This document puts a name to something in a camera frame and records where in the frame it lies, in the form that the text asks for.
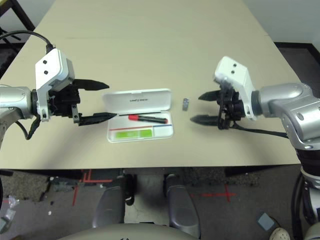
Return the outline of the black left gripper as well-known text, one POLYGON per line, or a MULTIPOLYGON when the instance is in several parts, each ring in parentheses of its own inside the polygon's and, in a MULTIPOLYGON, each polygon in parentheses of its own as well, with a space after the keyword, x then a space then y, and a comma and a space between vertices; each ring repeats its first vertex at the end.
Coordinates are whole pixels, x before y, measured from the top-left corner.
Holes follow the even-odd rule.
POLYGON ((67 85, 60 91, 50 90, 48 92, 48 106, 52 116, 68 117, 79 126, 87 126, 103 123, 115 116, 116 113, 100 112, 91 116, 82 116, 78 112, 77 104, 81 102, 79 89, 85 91, 99 91, 109 89, 110 87, 104 82, 91 79, 75 79, 73 83, 67 85))

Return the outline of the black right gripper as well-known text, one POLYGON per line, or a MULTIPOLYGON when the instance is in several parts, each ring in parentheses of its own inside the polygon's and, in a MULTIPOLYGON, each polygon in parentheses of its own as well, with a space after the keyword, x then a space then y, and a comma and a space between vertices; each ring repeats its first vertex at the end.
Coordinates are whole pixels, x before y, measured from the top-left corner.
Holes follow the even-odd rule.
POLYGON ((199 100, 214 102, 219 105, 218 116, 196 115, 190 118, 193 123, 203 126, 218 126, 219 130, 230 128, 231 123, 246 116, 243 101, 233 88, 208 91, 198 97, 199 100))

